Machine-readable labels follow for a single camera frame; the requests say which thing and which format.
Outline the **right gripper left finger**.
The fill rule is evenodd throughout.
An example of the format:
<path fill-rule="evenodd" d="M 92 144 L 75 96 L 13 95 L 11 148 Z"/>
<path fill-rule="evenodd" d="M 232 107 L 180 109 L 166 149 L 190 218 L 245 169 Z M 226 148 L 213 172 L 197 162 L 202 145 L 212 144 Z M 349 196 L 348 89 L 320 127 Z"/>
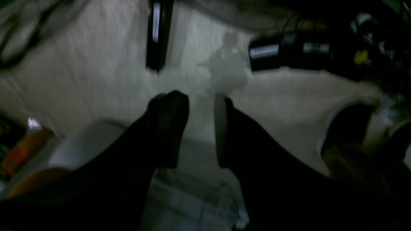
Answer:
<path fill-rule="evenodd" d="M 157 95 L 96 158 L 49 185 L 2 200 L 1 230 L 137 230 L 156 169 L 178 165 L 188 117 L 187 95 Z"/>

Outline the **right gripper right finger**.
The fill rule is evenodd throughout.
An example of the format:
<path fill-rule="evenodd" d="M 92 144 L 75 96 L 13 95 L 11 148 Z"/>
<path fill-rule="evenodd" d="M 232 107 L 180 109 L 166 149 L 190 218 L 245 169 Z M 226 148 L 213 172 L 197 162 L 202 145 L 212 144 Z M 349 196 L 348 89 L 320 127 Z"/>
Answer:
<path fill-rule="evenodd" d="M 328 176 L 285 150 L 257 121 L 217 94 L 218 164 L 238 179 L 247 231 L 409 231 L 410 121 L 395 124 L 375 153 L 364 148 L 370 101 L 341 105 L 319 142 Z"/>

